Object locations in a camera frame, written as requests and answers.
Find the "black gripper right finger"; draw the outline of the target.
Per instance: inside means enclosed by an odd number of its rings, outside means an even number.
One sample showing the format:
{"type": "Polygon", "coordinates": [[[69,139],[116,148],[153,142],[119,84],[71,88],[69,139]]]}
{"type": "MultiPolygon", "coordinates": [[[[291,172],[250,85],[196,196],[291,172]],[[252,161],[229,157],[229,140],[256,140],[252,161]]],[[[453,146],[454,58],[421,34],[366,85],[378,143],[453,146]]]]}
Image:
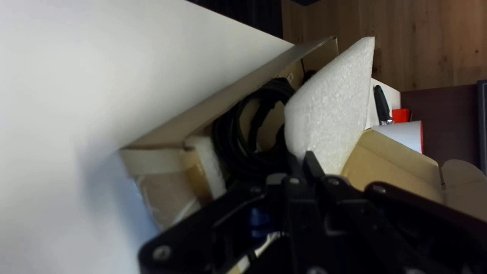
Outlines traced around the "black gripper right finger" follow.
{"type": "Polygon", "coordinates": [[[328,184],[337,184],[337,178],[326,175],[317,158],[314,157],[314,154],[311,151],[307,151],[304,154],[304,160],[302,160],[302,172],[307,178],[308,183],[328,183],[328,184]]]}

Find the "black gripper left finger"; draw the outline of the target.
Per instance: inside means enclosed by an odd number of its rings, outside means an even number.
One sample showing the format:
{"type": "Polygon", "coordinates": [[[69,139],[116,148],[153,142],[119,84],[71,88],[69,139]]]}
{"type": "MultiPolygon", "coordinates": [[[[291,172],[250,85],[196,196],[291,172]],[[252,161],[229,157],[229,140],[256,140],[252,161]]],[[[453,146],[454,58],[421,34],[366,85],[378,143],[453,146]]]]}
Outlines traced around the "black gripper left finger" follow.
{"type": "Polygon", "coordinates": [[[307,177],[302,171],[301,161],[290,152],[285,154],[285,165],[291,178],[296,178],[299,183],[307,183],[307,177]]]}

